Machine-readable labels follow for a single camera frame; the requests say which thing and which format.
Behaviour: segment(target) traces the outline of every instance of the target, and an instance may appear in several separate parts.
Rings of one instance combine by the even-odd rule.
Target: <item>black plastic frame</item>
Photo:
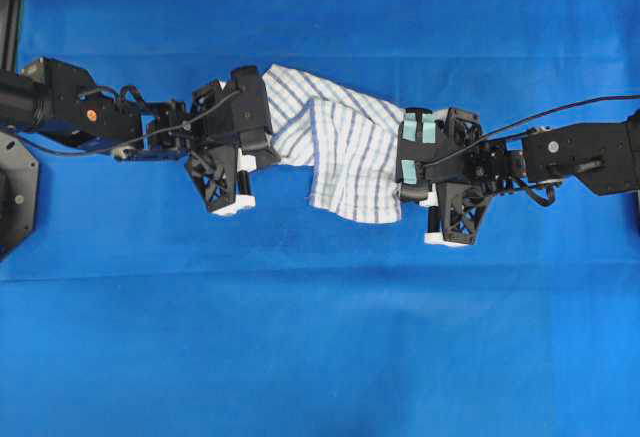
[[[15,72],[22,0],[0,0],[0,69]]]

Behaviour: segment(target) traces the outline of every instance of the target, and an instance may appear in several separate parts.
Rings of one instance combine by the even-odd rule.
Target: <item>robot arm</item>
[[[521,149],[509,150],[516,140]],[[396,179],[403,200],[429,208],[426,243],[474,244],[494,197],[526,192],[546,207],[571,176],[597,195],[638,190],[640,110],[625,122],[534,128],[494,140],[483,138],[476,114],[460,109],[444,118],[407,109],[400,124]]]
[[[151,117],[146,126],[143,116]],[[213,81],[194,91],[187,109],[175,100],[147,103],[134,86],[117,92],[96,85],[85,69],[40,58],[20,75],[0,71],[0,127],[0,257],[33,229],[38,169],[23,143],[55,155],[129,162],[186,156],[207,211],[223,216],[254,207],[249,173],[279,161],[256,67],[234,70],[224,86]],[[79,151],[47,149],[18,132],[37,132]]]

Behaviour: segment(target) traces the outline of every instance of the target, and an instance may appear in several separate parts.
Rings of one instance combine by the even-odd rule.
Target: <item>blue cloth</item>
[[[640,0],[27,0],[41,54],[176,97],[272,63],[487,129],[637,91]],[[611,103],[547,119],[620,121]],[[497,199],[476,246],[426,216],[307,205],[311,171],[208,216],[182,167],[43,162],[37,232],[0,265],[0,435],[637,435],[631,196]]]

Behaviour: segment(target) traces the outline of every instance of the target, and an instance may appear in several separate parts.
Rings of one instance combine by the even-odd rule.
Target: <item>black cable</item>
[[[149,132],[148,134],[143,134],[140,137],[136,137],[135,139],[130,139],[130,140],[127,140],[125,142],[121,142],[119,144],[112,145],[110,147],[105,147],[103,149],[87,150],[87,151],[83,151],[83,152],[62,152],[62,151],[59,151],[59,150],[53,150],[53,149],[49,149],[47,147],[43,147],[43,146],[41,146],[39,144],[36,144],[35,142],[30,141],[29,139],[25,139],[24,137],[16,135],[16,134],[11,134],[9,132],[4,132],[4,131],[0,131],[0,132],[2,132],[3,134],[6,134],[6,135],[10,135],[11,137],[19,140],[23,144],[26,144],[26,145],[28,145],[30,147],[33,147],[34,149],[38,149],[38,150],[40,150],[42,152],[45,152],[45,153],[51,154],[51,155],[55,155],[57,157],[87,157],[89,155],[96,155],[96,154],[103,154],[105,152],[111,152],[112,150],[118,149],[120,147],[125,147],[127,145],[135,144],[136,142],[140,142],[140,141],[142,141],[144,139],[148,139],[149,137],[153,137],[153,136],[158,135],[158,134],[163,134],[165,132],[171,132],[171,131],[174,131],[174,130],[180,130],[180,129],[184,129],[185,127],[189,127],[194,122],[197,122],[198,120],[202,120],[206,116],[208,116],[209,114],[211,114],[211,113],[215,112],[216,110],[218,110],[225,102],[230,100],[232,97],[235,97],[240,92],[241,91],[239,91],[239,90],[234,90],[229,95],[226,95],[222,99],[220,99],[220,101],[217,102],[210,109],[205,110],[204,112],[196,115],[195,117],[192,117],[189,120],[185,120],[182,124],[174,125],[174,126],[171,126],[171,127],[165,127],[164,129],[154,130],[153,132]]]
[[[507,131],[509,129],[513,129],[514,127],[519,127],[519,126],[521,126],[523,124],[526,124],[527,122],[531,122],[532,120],[539,119],[540,117],[544,117],[545,115],[553,114],[553,113],[560,112],[560,111],[567,110],[567,109],[572,109],[574,107],[581,107],[583,105],[595,104],[596,102],[602,102],[602,101],[606,101],[606,100],[636,100],[636,99],[640,99],[640,94],[634,94],[634,95],[608,95],[608,96],[605,96],[605,97],[594,97],[593,99],[581,100],[580,102],[573,102],[571,104],[561,105],[560,107],[554,107],[553,109],[545,110],[544,112],[539,112],[537,114],[530,115],[529,117],[525,117],[524,119],[520,119],[517,122],[514,122],[514,123],[509,124],[509,125],[505,125],[504,127],[500,127],[499,129],[493,130],[493,131],[491,131],[491,132],[489,132],[487,134],[483,134],[478,138],[478,140],[476,140],[475,142],[467,145],[466,147],[458,149],[455,152],[451,152],[450,154],[447,154],[447,155],[445,155],[443,157],[440,157],[440,158],[438,158],[438,159],[436,159],[436,160],[434,160],[432,162],[424,164],[424,168],[433,167],[433,166],[441,164],[442,162],[445,162],[445,161],[447,161],[449,159],[457,157],[460,154],[464,154],[468,150],[473,149],[476,145],[478,145],[481,142],[489,139],[490,137],[493,137],[496,134],[500,134],[500,133],[505,132],[505,131]]]

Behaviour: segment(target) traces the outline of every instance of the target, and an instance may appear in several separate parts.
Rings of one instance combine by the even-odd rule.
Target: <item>white towel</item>
[[[400,220],[395,161],[404,110],[279,65],[263,78],[281,163],[313,166],[310,204],[356,222]]]

